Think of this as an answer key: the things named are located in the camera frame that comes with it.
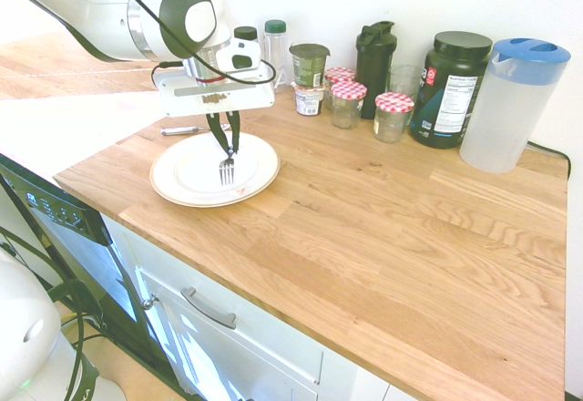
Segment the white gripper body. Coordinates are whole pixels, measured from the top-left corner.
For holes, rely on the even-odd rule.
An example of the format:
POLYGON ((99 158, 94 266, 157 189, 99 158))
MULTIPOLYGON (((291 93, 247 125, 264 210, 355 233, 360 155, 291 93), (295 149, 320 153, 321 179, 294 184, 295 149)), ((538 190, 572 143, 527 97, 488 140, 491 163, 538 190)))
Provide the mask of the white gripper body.
POLYGON ((273 70, 265 64, 230 72, 232 77, 248 81, 242 84, 220 78, 205 67, 193 75, 185 67, 159 69, 157 88, 162 108, 170 117, 267 108, 275 100, 272 74, 273 70))

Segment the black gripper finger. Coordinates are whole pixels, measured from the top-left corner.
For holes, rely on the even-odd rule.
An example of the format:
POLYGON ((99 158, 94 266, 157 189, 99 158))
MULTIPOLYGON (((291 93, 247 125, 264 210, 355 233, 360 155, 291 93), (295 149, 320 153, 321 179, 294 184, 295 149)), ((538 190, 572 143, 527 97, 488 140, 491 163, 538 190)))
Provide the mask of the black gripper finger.
POLYGON ((206 120, 209 124, 210 131, 212 132, 215 139, 219 142, 222 149, 228 154, 233 153, 232 147, 229 145, 226 134, 220 124, 219 114, 207 114, 206 120))
POLYGON ((229 111, 227 119, 231 128, 232 150, 234 153, 239 151, 240 146, 240 112, 229 111))

